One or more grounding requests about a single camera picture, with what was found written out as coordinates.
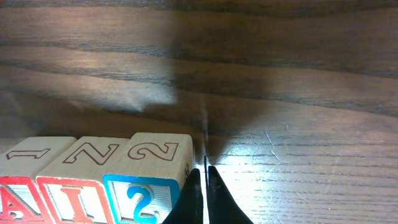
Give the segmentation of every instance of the blue square border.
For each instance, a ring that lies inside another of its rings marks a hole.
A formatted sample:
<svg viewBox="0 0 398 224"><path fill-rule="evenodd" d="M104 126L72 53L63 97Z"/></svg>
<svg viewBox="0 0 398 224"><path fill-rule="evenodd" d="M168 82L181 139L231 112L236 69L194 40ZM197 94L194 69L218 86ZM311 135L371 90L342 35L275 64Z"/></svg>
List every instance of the blue square border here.
<svg viewBox="0 0 398 224"><path fill-rule="evenodd" d="M111 181L119 181L119 182L127 182L132 184L152 184L152 185L161 185L161 186L169 186L170 194L172 200L172 208L174 208L175 203L177 202L178 197L180 196L180 187L178 182L173 179L163 179L156 177L136 177L136 176L127 176L127 175L117 175L117 174L105 174L103 176L103 182L106 190L106 195L108 196L109 204L112 209L113 218L115 223L117 224L128 224L124 222L119 222L118 213L116 211L116 201L112 198L111 193Z"/></svg>

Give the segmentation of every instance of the letter a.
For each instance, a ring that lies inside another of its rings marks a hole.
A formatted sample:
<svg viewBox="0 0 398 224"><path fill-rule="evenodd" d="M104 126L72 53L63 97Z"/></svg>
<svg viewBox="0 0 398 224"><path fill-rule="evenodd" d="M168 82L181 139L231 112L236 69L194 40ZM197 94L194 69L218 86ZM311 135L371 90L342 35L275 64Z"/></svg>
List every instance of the letter a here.
<svg viewBox="0 0 398 224"><path fill-rule="evenodd" d="M8 192L4 187L0 187L2 214L0 220L13 220L12 212L22 212L22 220L24 221L41 221L40 216L34 215L33 212L26 207L20 200L16 199L13 194Z"/></svg>

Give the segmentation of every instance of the toy block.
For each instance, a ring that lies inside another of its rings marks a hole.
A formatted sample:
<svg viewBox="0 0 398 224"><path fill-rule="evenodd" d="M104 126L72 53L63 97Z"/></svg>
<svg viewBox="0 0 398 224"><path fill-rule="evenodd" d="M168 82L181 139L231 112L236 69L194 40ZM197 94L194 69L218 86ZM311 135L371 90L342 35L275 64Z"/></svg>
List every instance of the toy block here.
<svg viewBox="0 0 398 224"><path fill-rule="evenodd" d="M187 134L137 133L104 175L116 223L162 223L193 168Z"/></svg>
<svg viewBox="0 0 398 224"><path fill-rule="evenodd" d="M103 175L127 142L82 137L37 175L55 223L113 223Z"/></svg>
<svg viewBox="0 0 398 224"><path fill-rule="evenodd" d="M53 223L35 178L75 141L31 137L0 156L0 223Z"/></svg>

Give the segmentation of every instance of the wooden table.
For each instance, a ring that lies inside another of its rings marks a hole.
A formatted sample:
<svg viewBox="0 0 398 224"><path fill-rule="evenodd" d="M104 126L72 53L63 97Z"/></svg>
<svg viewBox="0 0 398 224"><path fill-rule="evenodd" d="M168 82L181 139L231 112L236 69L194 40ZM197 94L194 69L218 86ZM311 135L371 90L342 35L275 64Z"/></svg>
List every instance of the wooden table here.
<svg viewBox="0 0 398 224"><path fill-rule="evenodd" d="M207 130L255 223L398 223L397 6L2 0L1 150Z"/></svg>

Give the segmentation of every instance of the red square border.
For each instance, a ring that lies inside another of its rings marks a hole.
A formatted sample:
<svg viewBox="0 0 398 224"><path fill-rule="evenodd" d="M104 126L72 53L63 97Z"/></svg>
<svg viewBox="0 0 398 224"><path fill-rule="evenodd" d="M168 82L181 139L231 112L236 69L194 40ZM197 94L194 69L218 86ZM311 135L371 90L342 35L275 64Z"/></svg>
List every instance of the red square border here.
<svg viewBox="0 0 398 224"><path fill-rule="evenodd" d="M58 178L58 177L37 177L36 178L37 184L39 185L39 189L42 192L45 202L49 207L51 214L53 214L53 218L55 223L74 223L74 222L63 222L61 221L60 217L58 216L54 204L50 198L47 189L45 188L45 184L57 184L57 185L71 185L71 186L83 186L83 187L94 187L98 193L99 200L101 202L106 223L114 224L113 216L111 210L109 209L109 202L108 198L106 198L104 186L94 180L80 180L80 179L70 179L70 178Z"/></svg>
<svg viewBox="0 0 398 224"><path fill-rule="evenodd" d="M0 177L0 184L2 185L26 185L32 194L43 218L43 221L20 221L20 220L0 220L0 223L12 223L12 224L21 224L21 223L45 223L50 224L53 223L49 211L44 204L43 198L41 197L34 181L30 177Z"/></svg>

